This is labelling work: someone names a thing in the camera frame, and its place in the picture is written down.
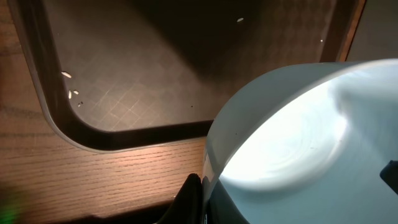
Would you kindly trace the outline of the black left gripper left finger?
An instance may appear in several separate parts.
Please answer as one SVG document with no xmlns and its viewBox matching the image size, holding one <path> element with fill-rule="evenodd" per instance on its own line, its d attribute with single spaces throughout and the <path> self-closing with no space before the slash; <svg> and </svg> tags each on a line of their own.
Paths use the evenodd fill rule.
<svg viewBox="0 0 398 224">
<path fill-rule="evenodd" d="M 190 174 L 157 224 L 200 224 L 203 205 L 201 178 Z"/>
</svg>

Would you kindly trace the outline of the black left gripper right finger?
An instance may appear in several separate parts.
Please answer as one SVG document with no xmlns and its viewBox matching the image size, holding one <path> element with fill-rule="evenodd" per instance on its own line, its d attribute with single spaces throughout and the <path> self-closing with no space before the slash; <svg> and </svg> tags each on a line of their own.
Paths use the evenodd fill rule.
<svg viewBox="0 0 398 224">
<path fill-rule="evenodd" d="M 398 161 L 389 161 L 379 174 L 380 178 L 398 194 Z"/>
</svg>

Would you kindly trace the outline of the light blue bowl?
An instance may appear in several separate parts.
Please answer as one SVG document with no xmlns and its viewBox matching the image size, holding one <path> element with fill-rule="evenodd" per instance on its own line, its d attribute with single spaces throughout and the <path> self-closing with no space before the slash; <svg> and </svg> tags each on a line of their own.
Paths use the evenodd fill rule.
<svg viewBox="0 0 398 224">
<path fill-rule="evenodd" d="M 206 137 L 203 223 L 396 223 L 397 60 L 267 72 Z"/>
</svg>

